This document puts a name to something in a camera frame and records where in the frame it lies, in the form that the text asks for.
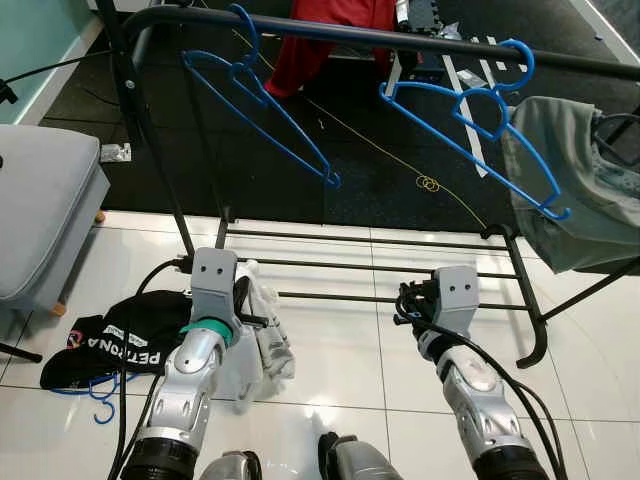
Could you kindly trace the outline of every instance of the gray cushion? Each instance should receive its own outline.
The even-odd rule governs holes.
[[[98,164],[97,138],[57,128],[0,125],[0,301],[20,296],[46,267]]]

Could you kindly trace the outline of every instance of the yellow cable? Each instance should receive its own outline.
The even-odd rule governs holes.
[[[244,36],[242,36],[242,34],[240,32],[238,32],[235,29],[231,29],[231,31],[233,32],[233,34],[238,37],[240,40],[242,40],[245,45],[247,45],[249,48],[253,48],[253,45],[251,45],[251,42],[249,42],[249,40],[247,40]],[[271,69],[271,71],[275,70],[275,67],[269,62],[269,60],[267,60],[262,53],[258,53],[258,56],[260,57],[260,60],[262,60],[264,62],[264,64],[269,67]],[[450,189],[448,189],[447,187],[445,187],[443,184],[441,184],[440,182],[438,182],[438,180],[436,180],[433,177],[430,177],[428,175],[425,175],[424,173],[422,173],[420,170],[418,170],[416,167],[414,167],[413,165],[405,162],[404,160],[402,160],[401,158],[399,158],[398,156],[394,155],[393,153],[389,152],[388,150],[385,150],[384,148],[382,148],[380,145],[378,145],[377,143],[375,143],[373,140],[371,140],[370,138],[367,138],[366,136],[364,136],[362,133],[358,132],[355,128],[351,127],[350,125],[346,124],[345,122],[343,122],[342,120],[340,120],[338,117],[336,117],[334,114],[332,114],[331,112],[325,110],[323,107],[321,107],[320,105],[318,105],[316,102],[314,102],[313,100],[311,100],[309,97],[302,95],[302,98],[304,98],[310,105],[312,105],[313,107],[315,107],[317,110],[321,111],[322,113],[324,113],[325,115],[327,115],[329,118],[331,118],[332,120],[334,120],[335,122],[337,122],[338,124],[342,125],[344,128],[346,128],[347,130],[349,130],[351,133],[353,133],[355,136],[357,136],[358,138],[360,138],[361,140],[365,141],[366,143],[368,143],[369,145],[371,145],[373,148],[375,148],[376,150],[384,153],[385,155],[387,155],[389,158],[395,160],[396,162],[400,163],[401,165],[403,165],[404,167],[408,168],[409,170],[411,170],[412,172],[414,172],[417,177],[416,177],[416,186],[418,188],[421,188],[423,190],[426,190],[430,193],[436,193],[437,191],[439,191],[440,189],[444,190],[445,192],[447,192],[454,200],[456,200],[460,205],[462,205],[467,212],[469,212],[469,214],[480,224],[480,226],[485,229],[487,228],[487,225],[480,219],[480,217],[476,214],[476,212],[464,201],[462,200],[458,195],[456,195],[453,191],[451,191]]]

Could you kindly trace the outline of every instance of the gray ottoman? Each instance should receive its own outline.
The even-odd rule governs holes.
[[[0,307],[58,303],[109,188],[97,138],[68,130],[0,125]]]

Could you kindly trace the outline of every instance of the red cloth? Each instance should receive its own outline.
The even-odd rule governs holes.
[[[392,30],[395,3],[395,0],[294,0],[291,18]],[[286,37],[276,69],[265,88],[277,97],[295,94],[320,71],[332,49],[332,43]],[[386,71],[389,52],[375,48],[373,53],[378,65]]]

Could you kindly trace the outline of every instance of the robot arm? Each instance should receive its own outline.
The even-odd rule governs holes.
[[[233,303],[236,263],[231,251],[196,251],[191,322],[184,329],[184,342],[167,358],[164,382],[154,396],[123,479],[193,478],[220,365],[241,335]]]
[[[431,281],[403,284],[400,290],[410,317],[430,320],[469,337],[469,325],[478,307],[473,268],[441,268]],[[397,315],[394,321],[410,323]],[[505,400],[504,386],[496,372],[477,353],[449,337],[416,325],[414,335],[420,354],[436,365],[444,396],[456,416],[462,444],[478,478],[548,480]]]

